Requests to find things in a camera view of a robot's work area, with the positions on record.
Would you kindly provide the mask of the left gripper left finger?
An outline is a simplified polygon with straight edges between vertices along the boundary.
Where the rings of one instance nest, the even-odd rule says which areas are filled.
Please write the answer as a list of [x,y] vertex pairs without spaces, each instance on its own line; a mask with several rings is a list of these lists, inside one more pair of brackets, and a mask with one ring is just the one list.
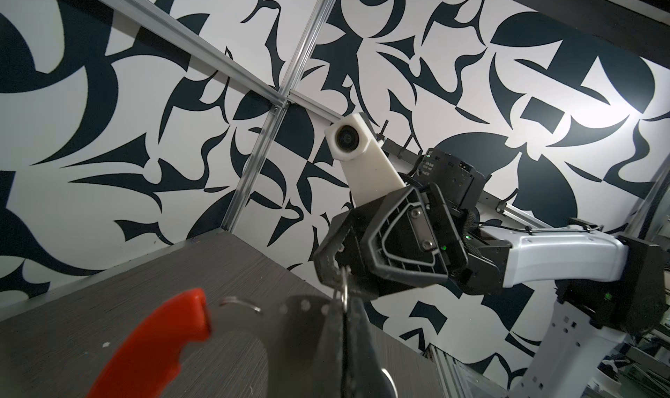
[[278,349],[271,354],[273,397],[340,397],[344,316],[338,300],[297,295],[277,307]]

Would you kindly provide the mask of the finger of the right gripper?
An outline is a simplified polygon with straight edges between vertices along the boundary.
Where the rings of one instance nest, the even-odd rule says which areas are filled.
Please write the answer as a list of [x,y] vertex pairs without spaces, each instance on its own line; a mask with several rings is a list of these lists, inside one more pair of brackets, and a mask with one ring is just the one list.
[[329,230],[312,253],[319,281],[324,286],[342,286],[343,269],[349,269],[347,284],[354,293],[366,293],[366,267],[361,248],[361,217],[357,209],[333,218]]
[[448,260],[419,190],[405,187],[359,208],[361,248],[373,294],[383,297],[448,280]]

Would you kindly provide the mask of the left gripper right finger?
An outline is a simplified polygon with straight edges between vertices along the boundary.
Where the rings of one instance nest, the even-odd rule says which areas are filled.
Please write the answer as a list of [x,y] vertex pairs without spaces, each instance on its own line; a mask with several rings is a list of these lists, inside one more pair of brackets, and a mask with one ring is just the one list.
[[380,365],[360,298],[348,299],[344,327],[344,396],[397,397],[393,380]]

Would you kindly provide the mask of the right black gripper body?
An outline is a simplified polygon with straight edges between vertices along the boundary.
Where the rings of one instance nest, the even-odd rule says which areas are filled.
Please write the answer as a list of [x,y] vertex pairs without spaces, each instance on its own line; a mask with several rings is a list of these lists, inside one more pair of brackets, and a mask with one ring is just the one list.
[[448,202],[430,183],[335,216],[312,261],[324,286],[375,300],[446,282],[469,257]]

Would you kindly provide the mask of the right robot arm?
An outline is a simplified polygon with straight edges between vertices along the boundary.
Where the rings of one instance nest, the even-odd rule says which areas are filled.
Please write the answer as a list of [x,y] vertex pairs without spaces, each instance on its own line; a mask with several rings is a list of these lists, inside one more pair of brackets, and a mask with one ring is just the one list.
[[580,396],[626,335],[649,332],[667,304],[656,244],[611,236],[572,218],[563,228],[476,220],[484,178],[438,149],[397,172],[377,146],[333,148],[354,208],[333,219],[313,254],[319,280],[375,300],[452,281],[467,294],[554,280],[551,324],[514,397]]

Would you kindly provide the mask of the aluminium frame crossbar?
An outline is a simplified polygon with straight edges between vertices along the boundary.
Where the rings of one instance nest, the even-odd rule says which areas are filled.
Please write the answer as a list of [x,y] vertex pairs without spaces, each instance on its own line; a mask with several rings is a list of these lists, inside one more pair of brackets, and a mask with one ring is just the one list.
[[252,72],[248,71],[237,62],[226,57],[202,37],[186,26],[178,22],[169,14],[155,6],[148,0],[98,0],[103,5],[120,12],[140,26],[148,29],[160,38],[165,39],[179,49],[190,53],[204,64],[224,73],[243,87],[251,89],[258,95],[272,102],[274,105],[283,106],[290,102],[298,104],[309,111],[316,113],[322,118],[334,123],[341,118],[331,108],[314,101],[306,95],[298,92],[297,85],[302,78],[306,62],[311,58],[316,45],[317,37],[322,30],[326,19],[329,17],[336,0],[318,0],[307,23],[303,36],[294,53],[285,75],[286,82],[277,91],[263,80],[260,80]]

